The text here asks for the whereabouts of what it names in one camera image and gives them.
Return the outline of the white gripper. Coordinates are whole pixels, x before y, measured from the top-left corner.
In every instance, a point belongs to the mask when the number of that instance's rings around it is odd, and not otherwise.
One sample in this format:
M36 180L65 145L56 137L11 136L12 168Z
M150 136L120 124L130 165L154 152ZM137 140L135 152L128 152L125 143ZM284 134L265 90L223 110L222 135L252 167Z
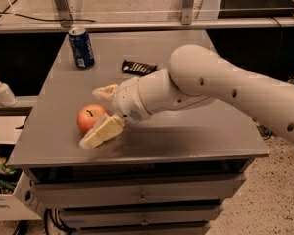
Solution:
M112 101L112 107L117 115L103 114L94 126L80 140L82 149L93 149L104 142L118 136L127 124L137 124L147 120L151 114L145 109L138 87L139 78L134 77L120 85L111 84L96 88L92 94L100 101Z

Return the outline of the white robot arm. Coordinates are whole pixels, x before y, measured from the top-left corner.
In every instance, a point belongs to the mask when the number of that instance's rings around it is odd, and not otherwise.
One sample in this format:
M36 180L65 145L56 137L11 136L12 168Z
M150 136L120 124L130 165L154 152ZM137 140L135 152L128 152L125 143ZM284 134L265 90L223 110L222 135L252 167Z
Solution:
M114 113L99 117L80 140L83 149L95 148L155 113L195 108L213 99L294 144L294 84L239 68L202 46L181 46L165 69L97 88L93 95L109 102Z

